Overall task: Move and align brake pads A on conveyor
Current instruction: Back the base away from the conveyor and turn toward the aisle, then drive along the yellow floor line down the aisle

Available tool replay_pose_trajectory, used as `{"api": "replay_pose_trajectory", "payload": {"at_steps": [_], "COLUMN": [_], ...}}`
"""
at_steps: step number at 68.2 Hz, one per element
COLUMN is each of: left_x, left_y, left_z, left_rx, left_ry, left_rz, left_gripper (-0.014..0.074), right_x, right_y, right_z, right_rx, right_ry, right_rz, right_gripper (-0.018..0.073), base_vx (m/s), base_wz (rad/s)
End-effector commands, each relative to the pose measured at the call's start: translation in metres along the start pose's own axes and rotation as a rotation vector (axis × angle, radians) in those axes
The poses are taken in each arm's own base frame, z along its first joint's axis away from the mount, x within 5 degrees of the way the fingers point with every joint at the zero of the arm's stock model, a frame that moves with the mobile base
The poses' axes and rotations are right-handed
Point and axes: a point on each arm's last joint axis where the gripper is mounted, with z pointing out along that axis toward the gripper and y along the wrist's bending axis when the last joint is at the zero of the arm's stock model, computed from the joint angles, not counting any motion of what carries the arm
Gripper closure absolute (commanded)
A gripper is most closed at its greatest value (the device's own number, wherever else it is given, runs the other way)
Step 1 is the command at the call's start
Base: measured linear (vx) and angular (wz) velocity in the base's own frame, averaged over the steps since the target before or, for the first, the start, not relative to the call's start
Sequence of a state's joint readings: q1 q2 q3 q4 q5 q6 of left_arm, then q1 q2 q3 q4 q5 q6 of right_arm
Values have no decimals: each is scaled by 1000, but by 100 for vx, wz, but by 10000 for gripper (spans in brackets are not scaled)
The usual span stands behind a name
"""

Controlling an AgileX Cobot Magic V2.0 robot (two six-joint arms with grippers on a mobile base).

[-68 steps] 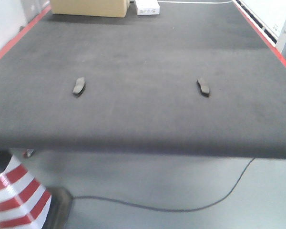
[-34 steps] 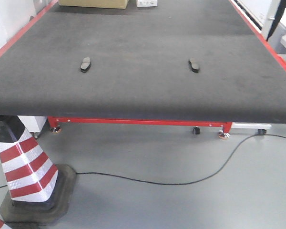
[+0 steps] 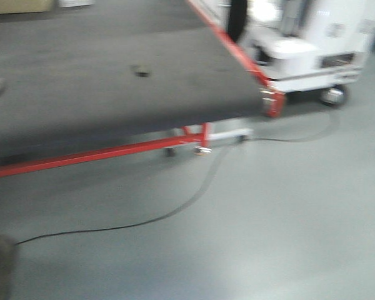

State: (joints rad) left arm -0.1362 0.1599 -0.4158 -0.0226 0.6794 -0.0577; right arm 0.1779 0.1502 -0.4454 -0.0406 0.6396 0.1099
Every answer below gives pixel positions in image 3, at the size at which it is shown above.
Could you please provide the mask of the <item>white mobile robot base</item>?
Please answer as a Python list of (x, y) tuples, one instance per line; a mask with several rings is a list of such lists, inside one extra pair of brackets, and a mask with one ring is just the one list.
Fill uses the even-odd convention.
[(230, 1), (226, 29), (276, 89), (338, 107), (375, 42), (375, 1)]

